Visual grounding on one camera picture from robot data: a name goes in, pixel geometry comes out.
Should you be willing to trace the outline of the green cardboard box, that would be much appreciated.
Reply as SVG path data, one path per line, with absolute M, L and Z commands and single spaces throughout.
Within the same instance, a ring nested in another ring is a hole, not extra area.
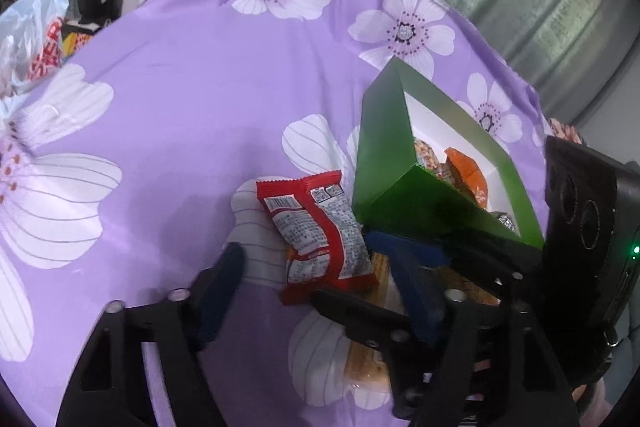
M 439 160 L 453 147 L 475 160 L 488 183 L 488 206 L 423 168 L 414 140 Z M 352 208 L 366 228 L 423 243 L 463 239 L 475 231 L 536 248 L 544 234 L 505 150 L 434 83 L 394 58 L 364 92 Z M 491 216 L 509 213 L 515 234 Z

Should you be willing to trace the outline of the orange snack packet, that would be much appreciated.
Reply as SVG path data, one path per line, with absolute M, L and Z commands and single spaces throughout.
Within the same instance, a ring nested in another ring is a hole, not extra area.
M 454 176 L 454 186 L 460 192 L 470 194 L 480 208 L 487 209 L 488 185 L 475 160 L 453 147 L 447 148 L 446 155 L 446 165 Z

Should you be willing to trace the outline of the red white snack packet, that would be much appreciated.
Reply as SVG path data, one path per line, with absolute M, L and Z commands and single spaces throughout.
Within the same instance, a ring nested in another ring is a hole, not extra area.
M 324 286 L 358 293 L 378 285 L 341 171 L 259 181 L 256 193 L 288 244 L 280 294 L 285 306 L 306 303 Z

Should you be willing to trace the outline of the yellow cracker snack packet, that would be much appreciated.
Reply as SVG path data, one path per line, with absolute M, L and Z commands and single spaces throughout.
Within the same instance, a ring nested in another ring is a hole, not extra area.
M 372 305 L 406 315 L 400 292 L 396 287 L 392 272 L 390 272 L 390 260 L 379 253 L 373 253 L 371 260 L 374 274 L 378 279 L 378 286 L 366 291 L 363 294 L 364 300 Z M 445 265 L 431 268 L 431 271 L 435 272 L 439 283 L 445 289 L 459 289 L 465 293 L 466 297 L 470 297 L 482 305 L 498 306 L 500 303 L 497 297 Z M 390 393 L 390 374 L 376 343 L 373 343 L 373 348 L 371 348 L 356 343 L 356 341 L 352 342 L 348 352 L 344 378 L 346 383 L 356 390 Z

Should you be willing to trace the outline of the clear orange-label snack packet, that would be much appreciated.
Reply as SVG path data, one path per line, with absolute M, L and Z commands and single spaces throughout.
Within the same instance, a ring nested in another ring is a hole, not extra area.
M 440 181 L 445 181 L 449 184 L 452 183 L 450 178 L 450 171 L 446 164 L 443 164 L 437 158 L 434 150 L 423 140 L 414 140 L 414 149 L 416 150 L 416 158 L 418 158 L 419 164 L 431 171 Z

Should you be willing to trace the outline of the silver small snack packet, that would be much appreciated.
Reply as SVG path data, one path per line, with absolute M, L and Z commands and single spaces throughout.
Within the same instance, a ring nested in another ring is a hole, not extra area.
M 514 219 L 509 215 L 509 213 L 503 211 L 491 211 L 491 216 L 497 219 L 511 232 L 518 234 L 518 227 L 516 226 Z

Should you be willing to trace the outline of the pile of folded clothes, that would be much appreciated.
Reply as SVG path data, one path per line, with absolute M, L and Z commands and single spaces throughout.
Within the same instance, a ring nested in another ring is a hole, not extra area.
M 561 121 L 558 121 L 555 118 L 550 118 L 549 126 L 555 138 L 577 144 L 584 143 L 584 141 L 582 141 L 582 136 L 579 134 L 578 130 L 570 124 L 562 124 Z

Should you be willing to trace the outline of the purple floral tablecloth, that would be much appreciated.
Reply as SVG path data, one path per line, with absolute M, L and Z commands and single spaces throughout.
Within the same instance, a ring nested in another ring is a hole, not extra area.
M 100 31 L 1 141 L 1 373 L 39 426 L 103 307 L 188 285 L 228 242 L 244 281 L 203 369 L 231 426 L 390 426 L 343 379 L 348 339 L 283 306 L 261 179 L 354 181 L 364 92 L 401 57 L 504 148 L 539 220 L 538 95 L 440 0 L 148 0 Z

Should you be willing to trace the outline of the white red plastic bag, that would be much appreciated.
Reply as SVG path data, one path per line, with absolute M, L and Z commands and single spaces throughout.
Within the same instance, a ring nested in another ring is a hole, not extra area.
M 68 0 L 16 0 L 1 14 L 1 98 L 25 93 L 62 64 Z

